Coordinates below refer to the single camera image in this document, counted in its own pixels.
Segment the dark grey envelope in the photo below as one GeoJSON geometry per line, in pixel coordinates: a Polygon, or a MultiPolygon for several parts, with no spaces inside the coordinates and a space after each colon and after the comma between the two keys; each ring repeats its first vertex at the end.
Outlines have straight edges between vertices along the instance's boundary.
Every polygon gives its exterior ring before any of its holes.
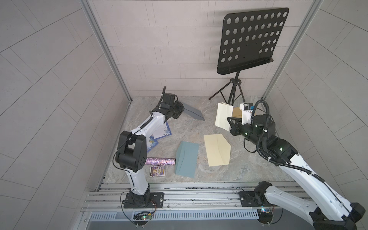
{"type": "Polygon", "coordinates": [[[184,113],[191,116],[194,119],[205,121],[203,114],[200,110],[191,107],[190,105],[187,105],[183,103],[184,106],[184,113]]]}

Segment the tan kraft envelope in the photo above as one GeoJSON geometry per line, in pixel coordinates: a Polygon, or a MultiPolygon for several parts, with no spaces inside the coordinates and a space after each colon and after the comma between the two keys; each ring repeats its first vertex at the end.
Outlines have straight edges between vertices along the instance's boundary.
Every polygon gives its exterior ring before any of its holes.
{"type": "Polygon", "coordinates": [[[242,110],[239,107],[234,107],[232,112],[232,117],[242,118],[242,110]]]}

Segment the cream yellow envelope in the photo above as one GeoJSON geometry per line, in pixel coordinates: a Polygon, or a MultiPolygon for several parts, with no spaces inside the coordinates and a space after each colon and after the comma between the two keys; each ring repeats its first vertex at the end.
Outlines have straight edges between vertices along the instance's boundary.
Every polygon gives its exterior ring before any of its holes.
{"type": "Polygon", "coordinates": [[[222,134],[204,136],[209,167],[229,165],[231,145],[222,134]]]}

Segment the teal blue envelope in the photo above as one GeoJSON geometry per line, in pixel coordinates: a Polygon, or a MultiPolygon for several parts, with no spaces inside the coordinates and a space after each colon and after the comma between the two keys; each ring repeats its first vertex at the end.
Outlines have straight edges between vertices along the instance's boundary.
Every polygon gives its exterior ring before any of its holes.
{"type": "Polygon", "coordinates": [[[175,170],[176,175],[195,177],[199,144],[182,141],[176,152],[175,170]]]}

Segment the white letter with blue print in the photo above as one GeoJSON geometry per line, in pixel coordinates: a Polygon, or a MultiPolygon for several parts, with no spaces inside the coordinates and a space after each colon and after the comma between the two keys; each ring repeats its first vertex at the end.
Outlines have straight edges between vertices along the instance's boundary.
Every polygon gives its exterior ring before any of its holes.
{"type": "Polygon", "coordinates": [[[149,141],[147,143],[147,152],[150,152],[158,144],[159,144],[158,141],[154,139],[153,136],[150,136],[149,141]]]}

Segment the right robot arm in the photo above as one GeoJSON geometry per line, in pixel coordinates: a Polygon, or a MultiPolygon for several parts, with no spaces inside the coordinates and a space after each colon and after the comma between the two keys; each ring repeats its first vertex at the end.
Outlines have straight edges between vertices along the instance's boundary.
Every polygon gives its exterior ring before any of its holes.
{"type": "Polygon", "coordinates": [[[253,143],[255,152],[264,160],[280,167],[310,196],[311,202],[282,192],[269,182],[262,181],[254,189],[259,205],[279,206],[311,224],[316,230],[355,230],[366,210],[359,203],[351,203],[320,177],[288,141],[276,135],[276,124],[268,103],[259,100],[244,106],[249,117],[228,117],[233,136],[243,136],[253,143]]]}

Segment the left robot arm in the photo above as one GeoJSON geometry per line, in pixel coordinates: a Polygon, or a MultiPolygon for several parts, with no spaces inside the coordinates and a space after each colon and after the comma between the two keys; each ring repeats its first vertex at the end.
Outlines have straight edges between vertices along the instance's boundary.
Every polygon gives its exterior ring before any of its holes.
{"type": "Polygon", "coordinates": [[[131,185],[124,208],[147,208],[153,204],[150,186],[143,170],[147,160],[147,145],[154,131],[169,119],[179,118],[183,111],[184,105],[177,96],[167,93],[164,87],[158,104],[149,111],[149,117],[137,128],[121,132],[113,164],[119,164],[115,167],[126,173],[131,185]]]}

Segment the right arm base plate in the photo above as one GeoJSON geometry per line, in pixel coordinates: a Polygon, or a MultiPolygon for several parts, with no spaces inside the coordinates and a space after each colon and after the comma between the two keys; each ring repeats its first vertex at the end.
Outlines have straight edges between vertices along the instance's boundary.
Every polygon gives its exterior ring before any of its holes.
{"type": "Polygon", "coordinates": [[[237,192],[240,197],[242,207],[271,207],[264,194],[254,191],[237,192]]]}

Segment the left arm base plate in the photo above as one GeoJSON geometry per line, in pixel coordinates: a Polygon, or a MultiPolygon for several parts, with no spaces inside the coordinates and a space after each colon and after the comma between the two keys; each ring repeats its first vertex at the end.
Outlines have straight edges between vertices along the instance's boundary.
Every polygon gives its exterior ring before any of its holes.
{"type": "Polygon", "coordinates": [[[153,209],[162,208],[164,193],[151,193],[147,191],[144,195],[137,195],[129,192],[122,200],[125,209],[153,209]]]}

